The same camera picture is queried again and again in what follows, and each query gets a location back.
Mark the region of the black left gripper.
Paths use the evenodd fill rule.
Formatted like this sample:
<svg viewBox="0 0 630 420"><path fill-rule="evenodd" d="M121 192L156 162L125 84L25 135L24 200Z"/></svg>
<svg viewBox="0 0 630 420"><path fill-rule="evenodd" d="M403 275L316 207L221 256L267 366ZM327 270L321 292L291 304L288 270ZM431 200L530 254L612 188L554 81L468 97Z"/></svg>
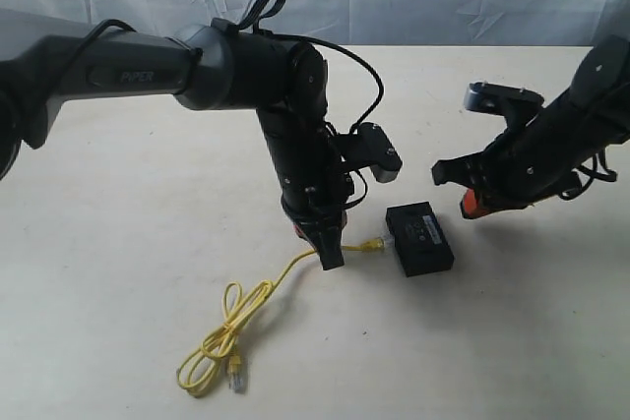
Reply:
<svg viewBox="0 0 630 420"><path fill-rule="evenodd" d="M323 270L342 267L345 206L353 187L325 123L268 109L260 111L260 125L296 235L312 243Z"/></svg>

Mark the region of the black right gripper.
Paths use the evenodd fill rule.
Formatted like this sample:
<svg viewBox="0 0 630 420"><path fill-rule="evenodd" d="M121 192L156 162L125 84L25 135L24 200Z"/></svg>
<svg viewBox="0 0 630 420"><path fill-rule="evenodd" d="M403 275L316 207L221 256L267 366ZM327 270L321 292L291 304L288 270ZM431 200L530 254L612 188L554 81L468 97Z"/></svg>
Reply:
<svg viewBox="0 0 630 420"><path fill-rule="evenodd" d="M566 137L558 132L504 134L482 153L439 159L431 176L436 186L472 187L460 201L463 218L524 209L566 191Z"/></svg>

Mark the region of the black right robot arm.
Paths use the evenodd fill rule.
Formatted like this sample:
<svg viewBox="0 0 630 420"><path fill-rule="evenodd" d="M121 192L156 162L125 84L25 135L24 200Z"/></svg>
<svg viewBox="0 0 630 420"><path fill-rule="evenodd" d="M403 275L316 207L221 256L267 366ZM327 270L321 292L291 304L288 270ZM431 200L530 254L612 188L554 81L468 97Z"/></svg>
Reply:
<svg viewBox="0 0 630 420"><path fill-rule="evenodd" d="M629 139L629 41L613 34L599 42L550 103L533 90L476 82L464 107L501 116L506 128L483 150L431 168L435 185L465 188L463 218L523 210L553 197L572 201L596 181L618 179L606 150Z"/></svg>

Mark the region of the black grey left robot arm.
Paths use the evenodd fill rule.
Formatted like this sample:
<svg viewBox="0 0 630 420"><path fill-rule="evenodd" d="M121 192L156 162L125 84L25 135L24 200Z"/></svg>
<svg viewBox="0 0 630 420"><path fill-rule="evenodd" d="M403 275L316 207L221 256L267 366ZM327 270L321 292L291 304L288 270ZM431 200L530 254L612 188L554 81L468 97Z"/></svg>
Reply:
<svg viewBox="0 0 630 420"><path fill-rule="evenodd" d="M213 22L182 37L14 10L1 13L1 169L42 147L70 100L170 94L194 111L256 112L297 233L338 246L351 192L326 121L328 67L308 40Z"/></svg>

